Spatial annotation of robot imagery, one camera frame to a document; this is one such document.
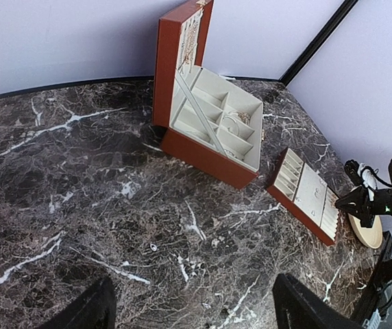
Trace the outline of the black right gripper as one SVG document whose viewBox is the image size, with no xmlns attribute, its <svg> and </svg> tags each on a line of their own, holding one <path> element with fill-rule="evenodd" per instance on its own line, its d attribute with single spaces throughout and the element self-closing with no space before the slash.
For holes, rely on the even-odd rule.
<svg viewBox="0 0 392 329">
<path fill-rule="evenodd" d="M 371 228 L 377 215 L 392 214 L 392 190 L 376 190 L 373 192 L 373 200 L 370 200 L 370 192 L 371 189 L 355 187 L 334 204 L 337 209 L 359 219 L 362 228 Z"/>
</svg>

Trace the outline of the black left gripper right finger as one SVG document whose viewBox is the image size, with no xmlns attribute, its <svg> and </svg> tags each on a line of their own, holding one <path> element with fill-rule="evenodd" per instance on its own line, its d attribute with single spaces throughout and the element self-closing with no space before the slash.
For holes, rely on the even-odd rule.
<svg viewBox="0 0 392 329">
<path fill-rule="evenodd" d="M 350 329 L 362 327 L 333 310 L 289 273 L 277 275 L 272 293 L 278 328 Z"/>
</svg>

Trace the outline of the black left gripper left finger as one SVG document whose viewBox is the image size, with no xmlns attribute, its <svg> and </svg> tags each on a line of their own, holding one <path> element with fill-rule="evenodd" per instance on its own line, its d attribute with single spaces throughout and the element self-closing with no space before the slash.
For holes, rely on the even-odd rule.
<svg viewBox="0 0 392 329">
<path fill-rule="evenodd" d="M 115 328 L 116 312 L 114 285 L 105 276 L 38 328 Z"/>
</svg>

